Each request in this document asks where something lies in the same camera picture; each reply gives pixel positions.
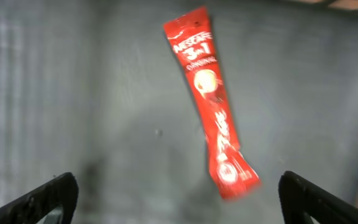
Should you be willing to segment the red Nescafe coffee stick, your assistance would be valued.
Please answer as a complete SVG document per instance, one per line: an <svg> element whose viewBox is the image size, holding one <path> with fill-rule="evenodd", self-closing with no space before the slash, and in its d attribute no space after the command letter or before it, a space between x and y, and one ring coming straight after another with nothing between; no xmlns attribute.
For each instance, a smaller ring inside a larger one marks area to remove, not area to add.
<svg viewBox="0 0 358 224"><path fill-rule="evenodd" d="M163 28L200 113L209 174L223 199L241 197L258 186L260 179L240 152L207 8L199 7Z"/></svg>

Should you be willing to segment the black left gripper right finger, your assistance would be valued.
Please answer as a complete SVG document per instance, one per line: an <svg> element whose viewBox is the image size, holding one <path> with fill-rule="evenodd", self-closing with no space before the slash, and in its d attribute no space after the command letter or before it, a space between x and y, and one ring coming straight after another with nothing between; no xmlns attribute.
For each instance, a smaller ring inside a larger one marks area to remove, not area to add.
<svg viewBox="0 0 358 224"><path fill-rule="evenodd" d="M285 224L358 224L358 208L292 171L281 176L278 194Z"/></svg>

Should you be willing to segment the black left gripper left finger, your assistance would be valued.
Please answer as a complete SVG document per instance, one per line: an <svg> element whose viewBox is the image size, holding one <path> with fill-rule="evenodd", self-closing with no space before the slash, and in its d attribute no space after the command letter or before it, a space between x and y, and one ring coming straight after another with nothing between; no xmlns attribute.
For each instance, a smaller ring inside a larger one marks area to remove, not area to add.
<svg viewBox="0 0 358 224"><path fill-rule="evenodd" d="M70 224L78 201L74 175L66 172L0 208L0 224Z"/></svg>

